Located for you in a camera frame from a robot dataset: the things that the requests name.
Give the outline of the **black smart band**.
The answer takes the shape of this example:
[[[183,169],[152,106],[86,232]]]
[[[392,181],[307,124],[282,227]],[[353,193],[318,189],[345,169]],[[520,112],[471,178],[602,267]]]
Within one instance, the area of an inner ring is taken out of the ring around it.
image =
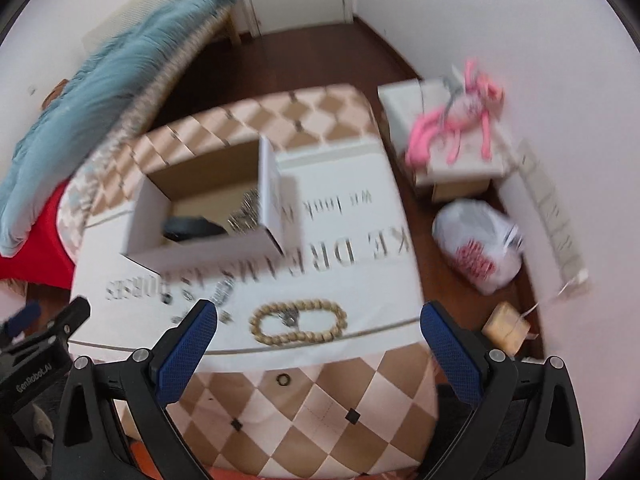
[[[198,238],[226,235],[225,228],[204,217],[169,217],[163,223],[163,237],[172,242],[182,243]]]

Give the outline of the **red bed sheet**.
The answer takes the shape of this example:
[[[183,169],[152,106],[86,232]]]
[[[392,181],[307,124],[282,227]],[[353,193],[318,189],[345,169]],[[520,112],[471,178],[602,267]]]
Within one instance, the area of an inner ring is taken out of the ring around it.
[[[47,200],[18,253],[12,258],[1,258],[2,280],[62,289],[72,287],[75,263],[67,255],[56,227],[58,205],[67,185],[68,181],[63,181]]]

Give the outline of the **small wooden box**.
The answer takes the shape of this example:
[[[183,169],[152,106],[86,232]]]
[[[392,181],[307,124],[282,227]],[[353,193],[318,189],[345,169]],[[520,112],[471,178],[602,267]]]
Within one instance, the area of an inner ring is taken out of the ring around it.
[[[497,304],[482,333],[508,356],[515,356],[529,334],[530,324],[506,301]]]

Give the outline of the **checkered mattress cover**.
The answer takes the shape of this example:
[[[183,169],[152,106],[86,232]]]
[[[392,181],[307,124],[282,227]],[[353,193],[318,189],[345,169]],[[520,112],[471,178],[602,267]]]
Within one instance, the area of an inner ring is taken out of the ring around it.
[[[174,46],[162,53],[160,60],[152,66],[151,82],[134,94],[128,108],[70,178],[58,203],[56,216],[58,236],[70,260],[77,260],[93,205],[104,196],[102,180],[117,153],[125,143],[149,128],[186,68],[230,20],[231,4],[223,2],[206,14],[190,34],[177,32]]]

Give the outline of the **white plastic shopping bag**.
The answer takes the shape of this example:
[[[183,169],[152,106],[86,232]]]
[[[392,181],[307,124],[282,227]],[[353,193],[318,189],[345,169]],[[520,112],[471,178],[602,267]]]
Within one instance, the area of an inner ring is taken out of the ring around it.
[[[520,229],[481,200],[459,198],[443,206],[432,235],[450,266],[485,296],[506,287],[521,270]]]

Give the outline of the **diamond pattern printed tablecloth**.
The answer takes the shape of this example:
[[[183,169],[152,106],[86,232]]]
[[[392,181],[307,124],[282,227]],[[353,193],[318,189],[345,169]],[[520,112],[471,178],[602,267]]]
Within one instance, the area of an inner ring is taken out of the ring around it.
[[[283,254],[155,274],[122,255],[142,178],[267,138],[282,176]],[[418,466],[437,417],[434,363],[404,208],[364,95],[349,84],[247,99],[128,141],[102,180],[73,291],[73,352],[117,361],[200,299],[217,333],[169,414],[198,459],[276,478]]]

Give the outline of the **white cardboard box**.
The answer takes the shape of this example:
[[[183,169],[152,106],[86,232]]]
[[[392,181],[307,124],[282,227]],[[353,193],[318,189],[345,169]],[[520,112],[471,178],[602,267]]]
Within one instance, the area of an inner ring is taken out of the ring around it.
[[[201,154],[142,178],[122,255],[166,271],[283,254],[281,177],[263,136]],[[226,235],[176,243],[163,237],[169,217],[204,217]]]

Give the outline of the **brown cardboard box under cloth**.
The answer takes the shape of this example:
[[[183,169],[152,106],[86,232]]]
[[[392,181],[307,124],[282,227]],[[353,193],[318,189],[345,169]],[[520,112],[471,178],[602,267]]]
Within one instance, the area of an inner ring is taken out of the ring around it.
[[[412,178],[411,184],[417,196],[426,196],[432,203],[445,203],[480,195],[488,190],[491,180],[471,178],[434,181],[427,174],[417,174]]]

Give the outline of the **teal quilt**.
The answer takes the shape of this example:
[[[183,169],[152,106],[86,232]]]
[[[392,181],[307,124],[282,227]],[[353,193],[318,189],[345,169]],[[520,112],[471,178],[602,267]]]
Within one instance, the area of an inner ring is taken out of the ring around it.
[[[81,165],[192,32],[236,0],[168,0],[86,59],[15,145],[1,182],[1,255],[21,249],[56,187]]]

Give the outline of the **white folded cloth pile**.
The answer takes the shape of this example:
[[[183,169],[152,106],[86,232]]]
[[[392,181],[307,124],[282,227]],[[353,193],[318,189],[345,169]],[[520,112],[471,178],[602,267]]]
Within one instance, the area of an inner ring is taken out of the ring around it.
[[[417,190],[500,179],[512,170],[498,121],[503,92],[486,76],[386,84],[378,98],[398,165]]]

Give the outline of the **pink panther plush toy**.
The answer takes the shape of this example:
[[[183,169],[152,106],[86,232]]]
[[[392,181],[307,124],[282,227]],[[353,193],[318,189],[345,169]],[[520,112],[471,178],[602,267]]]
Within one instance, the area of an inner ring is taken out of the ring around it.
[[[431,160],[431,147],[439,136],[451,136],[452,147],[447,164],[459,157],[462,134],[480,127],[480,156],[492,159],[491,117],[503,107],[504,90],[488,73],[477,68],[474,58],[465,62],[463,84],[450,92],[447,103],[421,114],[414,122],[405,152],[405,163],[411,169],[425,168]]]

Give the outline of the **white wall socket strip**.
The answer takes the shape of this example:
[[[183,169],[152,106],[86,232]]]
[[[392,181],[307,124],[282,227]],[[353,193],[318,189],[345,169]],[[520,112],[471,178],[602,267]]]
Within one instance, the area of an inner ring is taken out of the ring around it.
[[[587,269],[570,215],[532,144],[521,140],[516,154],[518,175],[537,211],[564,285],[579,270]]]

